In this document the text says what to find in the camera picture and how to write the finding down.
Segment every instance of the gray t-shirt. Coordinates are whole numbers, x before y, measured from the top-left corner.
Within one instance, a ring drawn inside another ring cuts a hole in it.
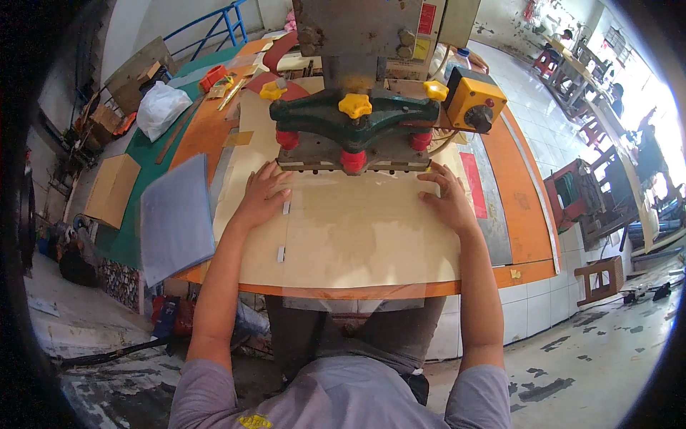
[[[409,386],[385,364],[362,356],[318,359],[285,392],[237,413],[233,377],[196,359],[183,368],[170,428],[511,428],[508,378],[479,365],[455,380],[445,418],[417,403]]]

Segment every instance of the blue metal railing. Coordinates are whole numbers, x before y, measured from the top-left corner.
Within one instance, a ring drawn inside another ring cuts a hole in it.
[[[198,56],[198,53],[200,52],[200,50],[202,50],[202,48],[205,46],[205,43],[206,43],[210,38],[213,38],[213,37],[215,37],[215,36],[219,36],[220,34],[224,34],[224,33],[227,33],[227,32],[228,32],[228,36],[224,38],[224,40],[220,43],[219,47],[215,50],[215,52],[219,51],[219,50],[222,48],[222,46],[224,46],[224,43],[226,43],[226,41],[227,41],[228,39],[231,39],[231,43],[233,43],[234,46],[238,45],[239,43],[241,43],[241,44],[242,44],[242,43],[247,43],[247,42],[248,42],[248,37],[246,36],[246,28],[243,26],[243,17],[241,16],[241,11],[240,11],[240,9],[239,9],[239,6],[240,6],[242,3],[244,3],[245,1],[246,1],[246,0],[234,0],[230,5],[226,6],[225,8],[221,8],[221,9],[216,10],[216,11],[214,11],[214,12],[212,12],[212,13],[209,13],[209,14],[207,14],[207,15],[201,17],[201,18],[198,18],[198,19],[196,19],[195,21],[193,21],[193,22],[191,22],[191,23],[188,23],[188,24],[184,25],[183,27],[179,28],[178,30],[176,30],[175,32],[169,34],[169,35],[168,35],[167,37],[165,37],[163,40],[167,40],[168,38],[170,38],[170,37],[172,37],[172,36],[174,36],[174,35],[176,35],[176,34],[181,33],[183,30],[187,29],[188,27],[192,27],[193,25],[195,25],[195,24],[197,24],[197,23],[199,23],[199,22],[201,22],[201,21],[204,21],[204,20],[206,20],[206,19],[208,19],[208,18],[211,18],[212,16],[215,16],[215,15],[219,15],[219,16],[220,16],[219,19],[217,20],[217,22],[215,22],[215,24],[212,26],[212,28],[210,29],[210,31],[207,33],[207,35],[206,35],[204,38],[201,38],[201,39],[198,40],[197,42],[191,43],[190,45],[188,45],[188,46],[186,46],[186,47],[184,47],[184,48],[179,49],[178,51],[174,52],[171,56],[174,56],[174,55],[178,54],[178,53],[181,52],[181,51],[185,51],[186,49],[188,49],[188,48],[190,48],[190,47],[193,47],[193,46],[195,46],[195,45],[197,45],[197,44],[199,43],[200,46],[198,46],[198,48],[196,49],[196,52],[193,54],[193,57],[191,57],[191,61],[193,61],[193,60],[196,59],[196,56]],[[232,9],[234,9],[234,10],[236,11],[236,17],[237,17],[237,22],[234,23],[234,24],[231,23],[231,20],[230,20],[229,17],[228,17],[228,12],[229,12],[230,10],[232,10]],[[222,21],[224,21],[225,24],[226,24],[226,30],[222,30],[221,32],[212,34],[212,32],[215,30],[215,28],[217,28],[217,26],[219,25],[219,23],[222,22]],[[237,42],[237,41],[236,41],[236,35],[234,34],[234,32],[236,31],[236,29],[237,29],[238,27],[240,27],[240,29],[241,29],[241,35],[243,36],[243,38],[242,38],[242,40],[241,40],[240,42]]]

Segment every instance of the wooden stool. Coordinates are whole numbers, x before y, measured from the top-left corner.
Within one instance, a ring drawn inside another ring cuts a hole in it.
[[[597,118],[591,119],[586,123],[586,125],[581,127],[579,133],[581,133],[582,131],[586,133],[586,137],[588,137],[589,139],[589,142],[586,143],[586,146],[592,146],[600,143],[600,141],[603,140],[605,135],[607,135],[605,128],[603,128],[603,126],[600,125],[600,122]]]
[[[610,274],[610,282],[605,284],[602,273],[607,271]],[[600,279],[600,287],[591,289],[591,274],[597,274]],[[599,301],[617,294],[624,286],[624,271],[622,270],[622,257],[612,256],[599,261],[595,261],[588,266],[577,268],[574,275],[584,276],[584,289],[586,299],[578,301],[577,306]]]
[[[551,60],[550,55],[546,51],[543,51],[534,62],[534,68],[537,68],[542,76],[550,77],[555,68],[557,68],[557,64]]]

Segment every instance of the red sticker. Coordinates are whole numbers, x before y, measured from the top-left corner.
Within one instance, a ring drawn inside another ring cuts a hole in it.
[[[474,155],[465,152],[460,152],[460,158],[462,158],[462,167],[464,167],[464,173],[467,175],[467,182],[472,191],[474,214],[479,219],[488,219],[484,188],[481,186],[481,176],[479,176],[479,168],[476,166],[476,158]]]
[[[436,17],[436,6],[424,3],[422,5],[422,13],[419,16],[419,34],[431,34],[431,27],[434,26],[434,18]]]

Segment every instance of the yellow logo on shirt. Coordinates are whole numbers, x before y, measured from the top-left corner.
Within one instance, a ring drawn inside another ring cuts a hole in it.
[[[267,420],[267,416],[260,414],[239,417],[238,422],[248,429],[271,428],[273,426],[272,422]]]

